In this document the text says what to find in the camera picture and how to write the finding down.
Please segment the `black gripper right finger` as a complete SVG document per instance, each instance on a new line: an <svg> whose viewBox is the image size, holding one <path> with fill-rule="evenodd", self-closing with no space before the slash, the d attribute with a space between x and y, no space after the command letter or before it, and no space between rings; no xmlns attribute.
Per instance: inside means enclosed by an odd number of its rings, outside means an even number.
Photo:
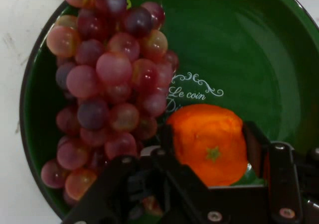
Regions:
<svg viewBox="0 0 319 224"><path fill-rule="evenodd" d="M319 149L298 153L283 141L270 141L252 121L243 124L247 158L266 180L270 224L319 222Z"/></svg>

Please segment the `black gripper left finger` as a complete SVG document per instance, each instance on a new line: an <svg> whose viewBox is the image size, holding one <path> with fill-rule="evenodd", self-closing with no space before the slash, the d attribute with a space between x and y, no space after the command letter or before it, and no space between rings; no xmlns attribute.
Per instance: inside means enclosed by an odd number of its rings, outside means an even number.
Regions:
<svg viewBox="0 0 319 224"><path fill-rule="evenodd" d="M153 196L164 211L161 223L227 224L230 214L213 203L213 194L175 157L173 128L161 128L160 146L149 156L124 155L111 161L65 224L123 224L133 207Z"/></svg>

